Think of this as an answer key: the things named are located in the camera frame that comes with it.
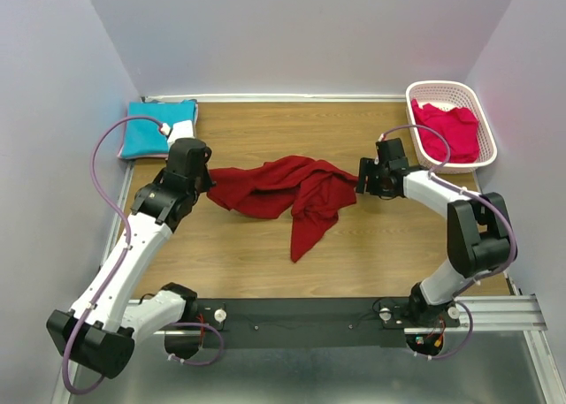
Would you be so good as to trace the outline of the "dark red t-shirt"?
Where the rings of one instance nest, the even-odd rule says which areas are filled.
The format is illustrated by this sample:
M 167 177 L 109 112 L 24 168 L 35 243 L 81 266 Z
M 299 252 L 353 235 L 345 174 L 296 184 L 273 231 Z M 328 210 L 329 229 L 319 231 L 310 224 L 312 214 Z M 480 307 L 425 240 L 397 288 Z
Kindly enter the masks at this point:
M 293 219 L 290 259 L 298 262 L 339 221 L 341 209 L 356 203 L 358 177 L 325 160 L 285 156 L 260 167 L 217 168 L 207 197 L 225 210 L 247 217 Z

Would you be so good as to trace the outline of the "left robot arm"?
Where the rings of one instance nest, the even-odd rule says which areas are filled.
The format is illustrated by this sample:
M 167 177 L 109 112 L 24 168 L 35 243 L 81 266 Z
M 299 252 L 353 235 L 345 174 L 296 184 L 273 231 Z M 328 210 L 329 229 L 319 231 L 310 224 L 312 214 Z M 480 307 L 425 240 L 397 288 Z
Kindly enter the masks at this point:
M 131 309 L 128 302 L 157 251 L 208 191 L 210 148 L 194 138 L 176 140 L 166 166 L 135 195 L 130 225 L 87 290 L 67 311 L 55 310 L 46 327 L 66 359 L 112 379 L 137 343 L 168 324 L 188 328 L 197 319 L 197 294 L 169 283 Z

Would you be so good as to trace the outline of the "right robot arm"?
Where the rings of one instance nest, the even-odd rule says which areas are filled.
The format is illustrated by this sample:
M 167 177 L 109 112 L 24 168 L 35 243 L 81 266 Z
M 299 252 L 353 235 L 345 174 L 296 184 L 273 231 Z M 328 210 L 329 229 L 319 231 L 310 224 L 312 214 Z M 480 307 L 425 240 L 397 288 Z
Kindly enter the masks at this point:
M 409 165 L 397 138 L 378 141 L 376 149 L 375 158 L 360 159 L 356 192 L 410 199 L 447 222 L 446 261 L 412 287 L 403 309 L 412 324 L 425 326 L 472 285 L 505 271 L 517 257 L 516 236 L 500 194 L 470 192 L 432 169 Z

